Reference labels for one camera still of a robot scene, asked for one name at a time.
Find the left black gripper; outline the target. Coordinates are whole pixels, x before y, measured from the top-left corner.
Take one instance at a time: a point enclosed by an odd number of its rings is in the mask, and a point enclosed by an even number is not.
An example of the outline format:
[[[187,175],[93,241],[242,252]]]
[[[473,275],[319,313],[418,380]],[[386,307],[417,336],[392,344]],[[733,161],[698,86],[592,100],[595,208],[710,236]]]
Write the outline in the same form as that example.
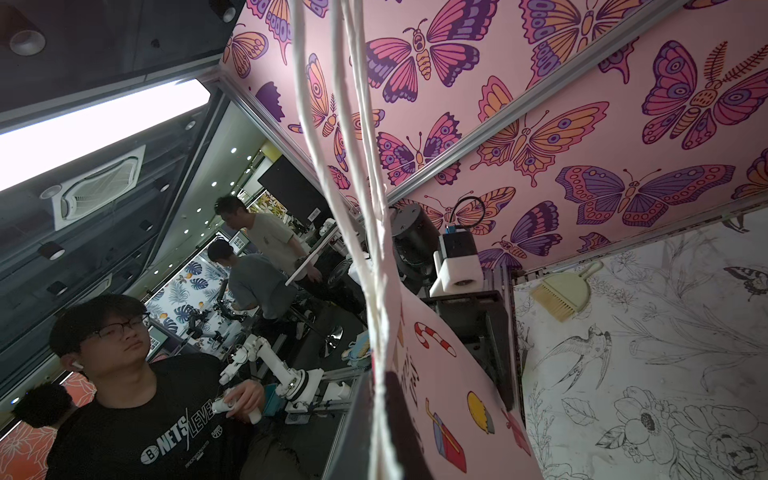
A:
[[[520,406],[520,349],[515,316],[515,273],[506,266],[484,273],[480,292],[425,298],[493,381],[508,409]]]

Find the long ceiling light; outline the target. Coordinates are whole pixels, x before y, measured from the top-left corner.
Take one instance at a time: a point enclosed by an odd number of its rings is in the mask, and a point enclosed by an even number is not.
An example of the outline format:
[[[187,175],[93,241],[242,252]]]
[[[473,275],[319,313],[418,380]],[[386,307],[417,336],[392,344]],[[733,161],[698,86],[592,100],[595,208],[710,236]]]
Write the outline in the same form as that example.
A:
[[[169,82],[1,135],[1,188],[9,189],[204,106],[197,80]]]

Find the ceiling air conditioner vent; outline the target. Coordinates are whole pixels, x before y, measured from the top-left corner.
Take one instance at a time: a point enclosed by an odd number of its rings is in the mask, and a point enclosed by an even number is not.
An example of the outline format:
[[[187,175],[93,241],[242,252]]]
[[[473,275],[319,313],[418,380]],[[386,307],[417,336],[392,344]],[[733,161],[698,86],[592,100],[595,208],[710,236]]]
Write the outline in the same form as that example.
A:
[[[141,145],[79,177],[53,187],[54,229],[61,231],[136,187],[146,153]]]

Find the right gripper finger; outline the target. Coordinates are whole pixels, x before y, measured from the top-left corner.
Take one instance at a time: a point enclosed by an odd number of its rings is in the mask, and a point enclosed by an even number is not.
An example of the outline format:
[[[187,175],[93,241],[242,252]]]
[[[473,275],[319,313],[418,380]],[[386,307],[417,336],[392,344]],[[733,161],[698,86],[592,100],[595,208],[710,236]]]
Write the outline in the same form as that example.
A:
[[[373,374],[352,388],[323,473],[325,479],[430,479],[403,390],[386,374],[378,391]]]

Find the white paper bag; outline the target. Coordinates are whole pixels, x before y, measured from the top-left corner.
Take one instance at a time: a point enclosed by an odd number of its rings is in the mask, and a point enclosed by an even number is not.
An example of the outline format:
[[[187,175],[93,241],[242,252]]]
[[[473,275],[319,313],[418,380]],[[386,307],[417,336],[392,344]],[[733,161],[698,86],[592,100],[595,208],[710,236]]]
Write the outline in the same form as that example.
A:
[[[505,407],[494,383],[456,334],[398,277],[390,214],[372,147],[370,94],[362,84],[346,84],[347,68],[363,68],[362,6],[333,1],[328,10],[334,90],[343,133],[352,147],[349,169],[360,221],[349,215],[312,124],[304,7],[294,1],[290,10],[298,115],[320,188],[361,280],[371,370],[378,376],[387,371],[398,375],[431,479],[540,478],[519,410]]]

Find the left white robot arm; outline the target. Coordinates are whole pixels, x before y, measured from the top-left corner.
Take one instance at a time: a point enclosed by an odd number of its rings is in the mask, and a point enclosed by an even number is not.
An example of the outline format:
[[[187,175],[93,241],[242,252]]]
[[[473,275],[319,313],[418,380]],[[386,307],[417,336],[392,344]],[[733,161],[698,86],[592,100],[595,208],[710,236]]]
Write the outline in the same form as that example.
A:
[[[451,226],[441,234],[417,204],[397,207],[392,220],[395,259],[406,286],[467,347],[504,405],[520,408],[523,362],[511,270],[482,270],[468,228]]]

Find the white desktop robot arm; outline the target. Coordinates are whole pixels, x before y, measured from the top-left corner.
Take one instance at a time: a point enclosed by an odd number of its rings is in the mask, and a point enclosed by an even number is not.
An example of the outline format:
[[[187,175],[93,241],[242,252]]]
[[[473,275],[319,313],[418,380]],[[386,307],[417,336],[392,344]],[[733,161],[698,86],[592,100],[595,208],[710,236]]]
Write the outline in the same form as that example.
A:
[[[228,385],[248,363],[262,363],[277,379],[275,395],[294,416],[339,413],[341,420],[323,473],[325,479],[431,479],[420,435],[394,371],[334,371],[289,367],[267,339],[250,335],[220,374]]]

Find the person in white shirt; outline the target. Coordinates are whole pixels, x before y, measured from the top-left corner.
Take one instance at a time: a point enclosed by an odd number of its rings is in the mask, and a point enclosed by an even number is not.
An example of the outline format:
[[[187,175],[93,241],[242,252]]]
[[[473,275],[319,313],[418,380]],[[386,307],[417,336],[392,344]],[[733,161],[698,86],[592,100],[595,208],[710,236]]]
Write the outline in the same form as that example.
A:
[[[295,233],[275,215],[251,212],[232,195],[218,198],[214,211],[228,227],[243,231],[257,250],[286,275],[297,273],[295,280],[298,282],[307,279],[319,283],[323,279],[321,272],[312,264],[299,269],[307,251]]]

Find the person in black t-shirt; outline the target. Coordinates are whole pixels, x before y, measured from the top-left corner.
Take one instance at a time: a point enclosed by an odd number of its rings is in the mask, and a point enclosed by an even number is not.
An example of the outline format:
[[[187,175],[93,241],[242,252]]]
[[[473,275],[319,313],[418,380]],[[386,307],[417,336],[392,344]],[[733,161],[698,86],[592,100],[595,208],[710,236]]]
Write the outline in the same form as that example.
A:
[[[244,380],[222,395],[221,361],[210,354],[147,359],[149,312],[139,300],[105,294],[54,323],[49,345],[61,363],[94,385],[91,402],[59,428],[47,457],[49,479],[236,479],[250,412],[263,386]]]

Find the person in grey shirt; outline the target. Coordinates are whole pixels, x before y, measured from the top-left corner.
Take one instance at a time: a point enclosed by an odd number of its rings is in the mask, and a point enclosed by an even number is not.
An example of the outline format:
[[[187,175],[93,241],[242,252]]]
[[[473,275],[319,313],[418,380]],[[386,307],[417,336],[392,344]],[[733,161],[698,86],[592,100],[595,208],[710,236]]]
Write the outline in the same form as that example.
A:
[[[228,287],[236,310],[258,308],[266,320],[278,320],[292,306],[298,295],[294,286],[286,286],[287,277],[261,254],[238,256],[225,240],[213,241],[207,248],[209,259],[229,269]]]

